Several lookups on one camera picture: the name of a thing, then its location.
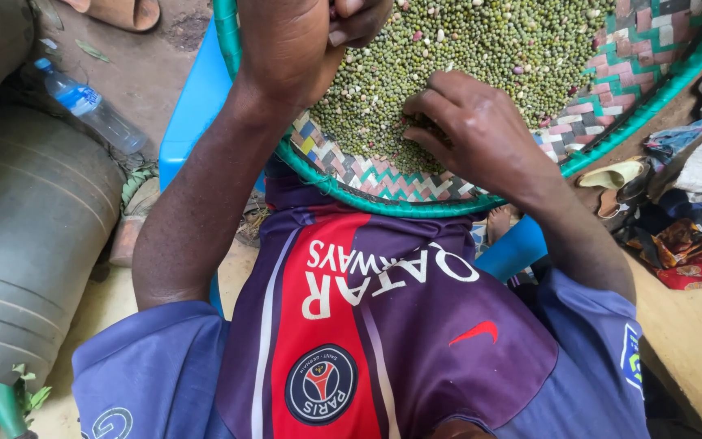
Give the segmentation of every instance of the football jersey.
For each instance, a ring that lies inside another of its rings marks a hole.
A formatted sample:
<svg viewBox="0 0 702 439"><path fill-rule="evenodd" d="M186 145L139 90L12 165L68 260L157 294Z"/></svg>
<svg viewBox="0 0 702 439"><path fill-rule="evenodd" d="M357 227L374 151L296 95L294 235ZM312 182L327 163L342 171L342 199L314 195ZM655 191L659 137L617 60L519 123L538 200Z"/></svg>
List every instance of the football jersey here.
<svg viewBox="0 0 702 439"><path fill-rule="evenodd" d="M533 312L473 266L469 216L362 213L296 177L266 196L232 323L164 304L76 351L83 434L392 439L463 419L496 437L648 437L641 329L619 294L552 270Z"/></svg>

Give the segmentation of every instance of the bare foot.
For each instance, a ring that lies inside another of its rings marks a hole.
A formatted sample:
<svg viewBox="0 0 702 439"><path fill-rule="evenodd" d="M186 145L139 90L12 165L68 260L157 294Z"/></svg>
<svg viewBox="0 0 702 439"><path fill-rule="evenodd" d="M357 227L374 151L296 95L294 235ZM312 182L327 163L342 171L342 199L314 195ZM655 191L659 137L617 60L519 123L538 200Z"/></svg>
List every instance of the bare foot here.
<svg viewBox="0 0 702 439"><path fill-rule="evenodd" d="M508 204L494 208L487 216L487 240L497 242L511 228L511 209Z"/></svg>

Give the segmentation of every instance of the forearm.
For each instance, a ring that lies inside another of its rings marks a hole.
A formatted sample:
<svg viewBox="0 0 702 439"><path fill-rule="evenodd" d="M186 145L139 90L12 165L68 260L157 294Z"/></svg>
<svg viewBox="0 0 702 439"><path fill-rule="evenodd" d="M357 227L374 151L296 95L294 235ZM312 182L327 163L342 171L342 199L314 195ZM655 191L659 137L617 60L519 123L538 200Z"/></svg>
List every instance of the forearm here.
<svg viewBox="0 0 702 439"><path fill-rule="evenodd" d="M132 282L140 310L208 300L250 190L297 111L232 86L137 239Z"/></svg>
<svg viewBox="0 0 702 439"><path fill-rule="evenodd" d="M543 202L529 200L522 210L541 226L554 267L581 285L615 291L635 304L629 265L605 227L566 183L544 193Z"/></svg>

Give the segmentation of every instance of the bottle cap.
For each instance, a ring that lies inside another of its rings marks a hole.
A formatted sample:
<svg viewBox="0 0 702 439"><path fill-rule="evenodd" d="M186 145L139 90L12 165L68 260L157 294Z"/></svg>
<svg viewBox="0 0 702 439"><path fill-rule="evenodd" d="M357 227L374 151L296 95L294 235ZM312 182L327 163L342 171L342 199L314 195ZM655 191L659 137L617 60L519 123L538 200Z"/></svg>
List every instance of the bottle cap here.
<svg viewBox="0 0 702 439"><path fill-rule="evenodd" d="M53 65L51 65L51 62L48 61L47 58L40 58L37 61L34 61L34 66L36 66L39 70L42 70L43 72L48 72L53 67Z"/></svg>

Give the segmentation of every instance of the water bottle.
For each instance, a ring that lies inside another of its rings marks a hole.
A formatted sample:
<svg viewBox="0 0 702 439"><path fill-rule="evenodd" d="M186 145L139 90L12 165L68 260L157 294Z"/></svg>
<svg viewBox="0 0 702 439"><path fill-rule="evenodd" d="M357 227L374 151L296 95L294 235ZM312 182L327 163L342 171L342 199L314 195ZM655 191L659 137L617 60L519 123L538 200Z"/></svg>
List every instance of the water bottle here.
<svg viewBox="0 0 702 439"><path fill-rule="evenodd" d="M53 69L45 58L34 65L45 75L45 88L53 98L78 119L94 128L110 145L124 154L140 151L147 136L139 128L123 118L94 89Z"/></svg>

